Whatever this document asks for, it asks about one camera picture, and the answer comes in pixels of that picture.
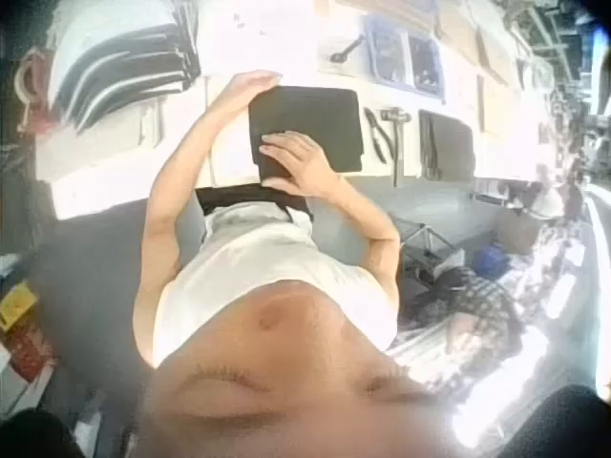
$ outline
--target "person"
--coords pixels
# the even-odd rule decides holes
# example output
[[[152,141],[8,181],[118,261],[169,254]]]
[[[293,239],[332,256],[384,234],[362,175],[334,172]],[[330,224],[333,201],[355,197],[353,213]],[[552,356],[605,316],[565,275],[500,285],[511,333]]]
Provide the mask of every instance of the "person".
[[[157,370],[137,456],[455,456],[449,410],[384,353],[399,235],[311,138],[263,137],[261,153],[290,178],[263,183],[274,198],[212,205],[201,249],[179,272],[175,226],[217,134],[279,79],[234,76],[151,190],[134,333]],[[317,249],[304,198],[351,221],[367,241],[360,266]]]

